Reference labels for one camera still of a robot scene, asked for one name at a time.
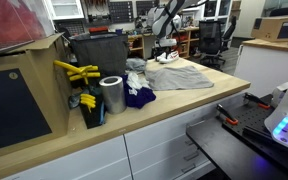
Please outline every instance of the blue light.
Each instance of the blue light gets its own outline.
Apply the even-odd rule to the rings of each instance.
[[[288,116],[283,118],[283,120],[276,126],[273,133],[276,135],[279,134],[287,124],[288,124]]]

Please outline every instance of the gray cloth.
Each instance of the gray cloth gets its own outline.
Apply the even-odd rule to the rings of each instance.
[[[126,60],[126,70],[128,71],[144,72],[145,66],[146,61],[141,58],[128,58]]]
[[[145,71],[146,80],[155,91],[175,89],[200,89],[213,87],[208,80],[194,66],[184,68],[163,68],[157,71]]]

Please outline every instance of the blue cloth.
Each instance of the blue cloth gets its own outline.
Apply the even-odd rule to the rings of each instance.
[[[126,83],[128,75],[123,75],[124,95],[126,106],[141,109],[145,104],[154,101],[156,99],[152,89],[142,87],[137,89],[137,95],[130,94],[129,90],[132,88]]]

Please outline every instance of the drawer handle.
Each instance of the drawer handle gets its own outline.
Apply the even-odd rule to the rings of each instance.
[[[192,169],[194,169],[194,168],[196,168],[195,163],[193,163],[193,164],[190,165],[189,167],[184,168],[184,169],[181,169],[181,170],[182,170],[182,172],[185,174],[185,173],[189,172],[190,170],[192,170]]]
[[[193,141],[185,141],[185,144],[188,145],[188,146],[191,146],[194,143],[193,143]]]
[[[193,154],[190,154],[190,155],[188,155],[188,156],[185,156],[184,159],[185,159],[186,161],[189,161],[189,160],[191,160],[191,159],[196,158],[198,155],[199,155],[199,153],[198,153],[198,151],[196,151],[196,152],[194,152]]]

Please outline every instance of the roll of aluminum foil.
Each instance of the roll of aluminum foil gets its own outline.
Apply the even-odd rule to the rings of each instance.
[[[118,114],[126,109],[123,80],[119,76],[110,76],[100,81],[104,104],[107,112]]]

